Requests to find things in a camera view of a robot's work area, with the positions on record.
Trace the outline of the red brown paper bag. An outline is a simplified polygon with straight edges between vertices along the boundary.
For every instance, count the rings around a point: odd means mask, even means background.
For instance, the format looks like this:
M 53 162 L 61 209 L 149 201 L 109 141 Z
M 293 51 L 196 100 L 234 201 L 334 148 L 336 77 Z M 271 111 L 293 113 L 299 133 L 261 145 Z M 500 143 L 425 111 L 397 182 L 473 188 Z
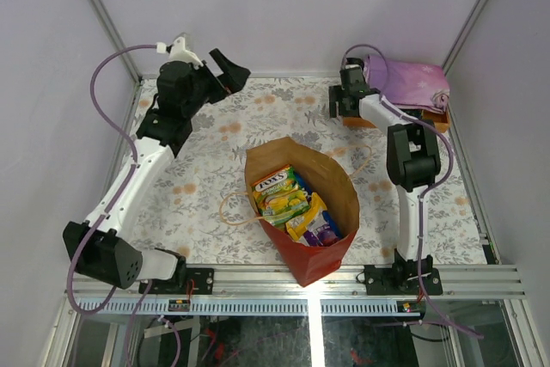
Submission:
M 332 157 L 291 138 L 247 151 L 247 198 L 283 262 L 302 287 L 339 269 L 359 229 L 358 194 Z

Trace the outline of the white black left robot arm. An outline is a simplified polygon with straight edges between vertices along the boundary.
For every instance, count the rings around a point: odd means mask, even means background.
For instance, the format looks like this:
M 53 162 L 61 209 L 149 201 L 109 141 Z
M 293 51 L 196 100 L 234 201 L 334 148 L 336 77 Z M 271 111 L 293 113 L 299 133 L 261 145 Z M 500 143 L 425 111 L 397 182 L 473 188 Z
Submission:
M 169 51 L 169 61 L 161 66 L 156 80 L 155 97 L 131 140 L 129 158 L 84 222 L 70 222 L 63 232 L 70 273 L 119 289 L 149 279 L 158 280 L 173 294 L 186 288 L 183 256 L 162 248 L 140 251 L 126 236 L 133 230 L 146 192 L 189 138 L 194 115 L 204 105 L 241 91 L 251 75 L 218 49 L 210 52 L 221 71 L 218 76 L 188 52 L 177 52 L 174 46 Z

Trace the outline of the blue white snack packet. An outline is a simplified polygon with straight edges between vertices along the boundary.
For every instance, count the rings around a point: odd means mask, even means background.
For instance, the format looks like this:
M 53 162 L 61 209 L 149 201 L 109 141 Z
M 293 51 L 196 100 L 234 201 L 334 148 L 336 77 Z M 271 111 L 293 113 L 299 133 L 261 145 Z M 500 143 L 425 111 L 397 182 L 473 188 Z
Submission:
M 328 247 L 340 241 L 342 235 L 339 228 L 320 195 L 314 192 L 299 174 L 296 174 L 296 182 L 306 193 L 309 208 L 286 224 L 288 235 L 295 242 L 310 247 Z

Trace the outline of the green Fox's candy bag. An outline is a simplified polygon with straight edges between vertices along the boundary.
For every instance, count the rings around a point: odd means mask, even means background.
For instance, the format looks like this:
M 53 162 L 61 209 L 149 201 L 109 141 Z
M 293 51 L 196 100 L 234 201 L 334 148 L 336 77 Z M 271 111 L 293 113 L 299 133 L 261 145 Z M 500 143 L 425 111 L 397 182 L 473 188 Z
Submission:
M 299 183 L 291 165 L 255 182 L 252 191 L 260 215 L 274 227 L 284 225 L 310 207 L 308 192 Z

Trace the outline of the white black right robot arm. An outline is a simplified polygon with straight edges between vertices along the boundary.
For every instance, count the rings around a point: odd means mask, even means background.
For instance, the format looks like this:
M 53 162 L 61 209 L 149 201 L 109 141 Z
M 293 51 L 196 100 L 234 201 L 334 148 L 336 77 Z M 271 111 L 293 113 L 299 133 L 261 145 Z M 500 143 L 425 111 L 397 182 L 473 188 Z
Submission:
M 359 117 L 387 139 L 386 170 L 396 186 L 400 205 L 400 232 L 391 279 L 397 291 L 411 293 L 433 267 L 433 259 L 424 251 L 425 196 L 441 171 L 437 130 L 407 115 L 382 91 L 372 88 L 358 58 L 345 58 L 339 75 L 340 84 L 328 91 L 329 116 Z

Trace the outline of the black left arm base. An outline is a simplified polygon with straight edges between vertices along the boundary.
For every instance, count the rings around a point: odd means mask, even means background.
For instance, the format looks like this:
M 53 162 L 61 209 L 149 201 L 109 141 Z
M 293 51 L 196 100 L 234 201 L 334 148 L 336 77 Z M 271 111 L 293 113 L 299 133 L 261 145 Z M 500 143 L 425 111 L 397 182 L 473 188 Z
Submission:
M 155 279 L 149 289 L 156 295 L 211 295 L 215 270 L 207 267 L 186 267 L 167 280 Z

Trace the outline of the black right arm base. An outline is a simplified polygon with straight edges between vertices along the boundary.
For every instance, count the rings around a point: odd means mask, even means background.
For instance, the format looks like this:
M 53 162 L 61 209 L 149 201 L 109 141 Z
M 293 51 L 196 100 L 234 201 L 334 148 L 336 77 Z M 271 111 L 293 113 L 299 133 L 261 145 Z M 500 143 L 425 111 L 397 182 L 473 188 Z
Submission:
M 443 284 L 436 268 L 423 273 L 422 281 L 430 296 L 443 294 Z M 390 267 L 365 266 L 364 282 L 366 293 L 370 296 L 412 296 L 420 293 L 418 272 L 398 276 Z

